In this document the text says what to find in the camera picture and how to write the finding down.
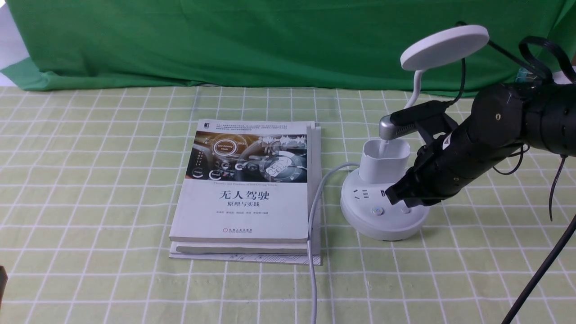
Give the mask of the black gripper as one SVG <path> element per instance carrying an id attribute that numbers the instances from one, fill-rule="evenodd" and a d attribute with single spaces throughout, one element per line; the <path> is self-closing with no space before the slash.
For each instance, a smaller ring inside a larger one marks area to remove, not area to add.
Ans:
<path id="1" fill-rule="evenodd" d="M 415 174 L 405 174 L 385 190 L 391 205 L 403 202 L 409 208 L 430 207 L 432 201 L 455 196 L 465 186 L 491 170 L 522 147 L 512 142 L 492 148 L 478 140 L 464 121 L 449 136 L 432 145 L 432 155 L 416 162 Z"/>

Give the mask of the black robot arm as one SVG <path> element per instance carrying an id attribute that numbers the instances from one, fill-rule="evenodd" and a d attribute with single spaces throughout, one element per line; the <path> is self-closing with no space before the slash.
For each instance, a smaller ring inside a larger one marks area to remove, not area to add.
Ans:
<path id="1" fill-rule="evenodd" d="M 440 203 L 524 145 L 563 157 L 576 154 L 574 84 L 488 86 L 461 124 L 445 113 L 448 107 L 434 100 L 391 115 L 393 125 L 417 131 L 425 141 L 415 164 L 385 191 L 391 204 Z"/>

